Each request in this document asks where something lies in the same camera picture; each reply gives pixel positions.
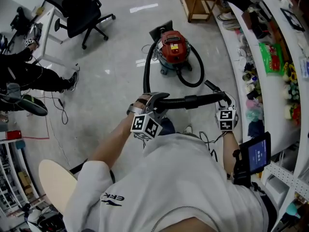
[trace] black hose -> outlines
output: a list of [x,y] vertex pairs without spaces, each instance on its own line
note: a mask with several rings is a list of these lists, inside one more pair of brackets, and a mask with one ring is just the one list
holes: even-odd
[[[150,83],[149,83],[150,61],[151,61],[153,52],[155,50],[156,44],[159,40],[160,40],[160,38],[158,38],[154,41],[154,43],[151,45],[149,52],[148,52],[148,55],[147,55],[147,59],[146,59],[146,63],[145,63],[145,69],[144,69],[144,78],[143,78],[143,92],[144,93],[151,93]],[[195,54],[195,56],[197,57],[197,59],[199,61],[199,64],[200,64],[200,67],[201,67],[201,78],[195,84],[190,84],[190,83],[186,82],[184,79],[183,80],[186,83],[193,85],[193,87],[197,87],[201,84],[201,82],[204,79],[204,65],[203,65],[203,62],[202,62],[200,56],[198,55],[197,51],[192,46],[191,46],[191,48],[192,48],[193,53]],[[218,92],[218,93],[214,93],[214,94],[210,94],[210,95],[201,95],[201,96],[191,95],[191,96],[185,96],[184,98],[178,98],[178,99],[158,100],[154,106],[157,107],[157,108],[164,108],[164,109],[182,109],[182,108],[193,109],[193,108],[197,108],[199,106],[219,102],[219,101],[223,100],[224,98],[225,98],[224,92]]]
[[154,106],[164,109],[193,109],[199,106],[213,104],[225,98],[224,92],[214,93],[210,95],[190,95],[178,99],[163,99],[157,101]]
[[144,70],[144,80],[143,80],[143,91],[144,93],[150,93],[150,84],[149,84],[149,74],[150,74],[150,61],[151,57],[153,55],[153,52],[155,50],[157,42],[160,40],[158,38],[157,40],[154,41],[154,43],[150,46],[147,58],[146,58],[146,63],[145,63],[145,70]]
[[205,72],[204,72],[204,65],[203,65],[203,61],[201,59],[201,57],[199,56],[199,54],[197,53],[197,51],[195,50],[195,48],[191,45],[191,50],[192,52],[194,53],[194,55],[196,56],[197,60],[198,60],[198,63],[199,63],[199,66],[201,68],[201,76],[199,78],[199,81],[197,83],[189,83],[187,82],[186,80],[184,80],[183,76],[182,76],[182,73],[181,73],[181,70],[177,70],[176,71],[176,74],[179,78],[179,80],[185,84],[186,86],[188,87],[198,87],[202,84],[203,80],[204,80],[204,75],[205,75]]

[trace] white desk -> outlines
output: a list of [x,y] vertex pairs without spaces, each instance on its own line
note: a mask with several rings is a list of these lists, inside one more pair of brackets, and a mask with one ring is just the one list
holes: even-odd
[[52,160],[40,162],[39,177],[50,202],[61,214],[64,214],[67,203],[77,184],[76,177]]
[[57,16],[61,19],[63,19],[64,21],[66,21],[66,18],[63,17],[63,15],[55,8],[53,7],[50,11],[48,11],[45,15],[43,15],[36,23],[42,23],[43,27],[42,27],[42,35],[41,38],[39,40],[39,47],[33,52],[33,56],[35,57],[35,59],[40,62],[42,59],[55,63],[55,64],[59,64],[61,66],[64,67],[68,67],[68,68],[72,68],[74,70],[79,70],[78,66],[75,66],[73,63],[70,63],[68,61],[65,60],[61,60],[58,59],[56,57],[53,57],[51,55],[48,55],[45,53],[46,51],[46,44],[47,44],[47,39],[51,39],[59,44],[62,44],[62,40],[58,39],[57,37],[51,35],[49,33],[52,21],[54,16]]

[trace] tiled floor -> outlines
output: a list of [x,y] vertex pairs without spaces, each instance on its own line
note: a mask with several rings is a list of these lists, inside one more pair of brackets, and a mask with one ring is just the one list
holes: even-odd
[[[114,13],[115,21],[102,23],[102,29],[109,36],[93,31],[83,50],[81,43],[84,34],[58,45],[48,42],[48,54],[68,59],[81,66],[80,80],[76,90],[61,95],[69,117],[67,125],[61,122],[61,111],[57,110],[51,99],[45,99],[49,116],[26,116],[26,112],[16,112],[15,120],[24,136],[50,137],[49,140],[26,139],[26,157],[35,184],[43,194],[38,176],[38,166],[42,159],[55,160],[64,167],[72,168],[85,160],[95,150],[100,140],[125,117],[127,107],[142,93],[143,67],[137,67],[136,60],[146,58],[141,52],[145,44],[151,44],[149,31],[168,20],[173,20],[174,29],[180,31],[199,52],[205,66],[205,80],[209,79],[221,90],[228,91],[238,100],[236,82],[230,59],[221,33],[212,18],[208,23],[187,22],[184,9],[179,0],[100,0],[102,14]],[[130,8],[158,3],[157,7],[130,13]],[[54,35],[65,38],[65,31]],[[199,68],[192,56],[193,71],[184,74],[186,80],[196,82]],[[59,75],[70,77],[72,71],[52,65]],[[163,91],[172,98],[189,94],[207,94],[210,90],[202,84],[197,88],[184,86],[177,77],[160,74],[160,65],[151,65],[150,82],[152,91]],[[41,97],[40,91],[31,91]],[[214,105],[194,110],[169,111],[178,131],[188,124],[198,134],[204,131],[210,140],[220,135],[214,119]],[[235,129],[237,139],[241,139],[241,121]],[[222,162],[222,141],[213,145]],[[113,171],[116,179],[125,176],[140,160],[142,142],[130,137]]]

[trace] green package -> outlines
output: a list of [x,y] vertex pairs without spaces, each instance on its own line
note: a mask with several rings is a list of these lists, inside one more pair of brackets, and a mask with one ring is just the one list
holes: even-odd
[[259,46],[266,73],[277,73],[283,75],[284,63],[280,45],[260,43]]

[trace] black office chair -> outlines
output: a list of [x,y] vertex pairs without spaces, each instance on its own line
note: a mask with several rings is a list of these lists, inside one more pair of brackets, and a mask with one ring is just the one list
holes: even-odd
[[70,38],[75,37],[87,30],[85,38],[82,43],[82,48],[86,49],[86,40],[92,29],[95,29],[104,36],[104,40],[108,40],[108,36],[97,28],[97,24],[101,21],[111,17],[113,20],[116,19],[114,14],[101,17],[100,7],[101,3],[99,0],[46,0],[55,7],[57,7],[64,17],[67,17],[67,25],[60,24],[60,19],[55,23],[55,31],[59,28],[68,30],[68,36]]

